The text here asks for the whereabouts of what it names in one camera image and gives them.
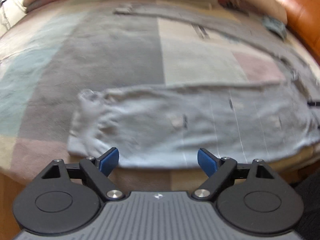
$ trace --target orange leather furniture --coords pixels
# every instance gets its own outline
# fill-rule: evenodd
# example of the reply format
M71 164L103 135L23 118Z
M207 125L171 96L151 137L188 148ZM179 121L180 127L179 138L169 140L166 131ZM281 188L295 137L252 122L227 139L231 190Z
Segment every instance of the orange leather furniture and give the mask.
M320 0L278 0L287 11L288 26L320 64Z

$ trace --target gray ribbed plate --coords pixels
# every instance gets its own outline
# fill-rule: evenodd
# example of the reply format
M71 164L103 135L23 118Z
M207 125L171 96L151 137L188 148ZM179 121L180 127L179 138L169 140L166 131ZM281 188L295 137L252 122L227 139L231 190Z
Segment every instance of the gray ribbed plate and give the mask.
M109 202L87 227L64 236L35 236L22 231L15 240L301 240L294 232L255 237L224 223L211 203L186 192L132 192Z

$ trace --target circular black cover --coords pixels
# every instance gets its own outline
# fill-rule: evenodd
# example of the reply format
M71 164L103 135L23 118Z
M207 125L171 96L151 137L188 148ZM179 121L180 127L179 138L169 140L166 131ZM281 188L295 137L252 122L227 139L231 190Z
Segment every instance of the circular black cover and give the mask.
M217 199L220 214L251 234L277 234L301 218L303 203L289 185L273 179L244 182L225 189Z
M12 210L21 227L37 234L58 234L86 224L99 208L99 198L90 188L46 179L26 187Z

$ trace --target black fabric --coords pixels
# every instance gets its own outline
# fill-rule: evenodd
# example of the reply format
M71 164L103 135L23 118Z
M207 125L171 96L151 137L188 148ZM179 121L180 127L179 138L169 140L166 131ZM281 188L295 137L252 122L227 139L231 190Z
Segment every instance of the black fabric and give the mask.
M320 170L299 184L295 190L302 197L304 213L296 231L305 240L320 239Z

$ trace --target metal screw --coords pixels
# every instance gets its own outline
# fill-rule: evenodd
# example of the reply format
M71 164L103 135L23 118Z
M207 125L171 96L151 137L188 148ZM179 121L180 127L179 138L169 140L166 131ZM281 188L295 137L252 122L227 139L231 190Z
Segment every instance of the metal screw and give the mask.
M194 194L197 197L208 197L210 195L210 191L207 189L197 189Z
M117 199L122 196L122 192L120 190L114 189L107 192L107 196L109 198Z

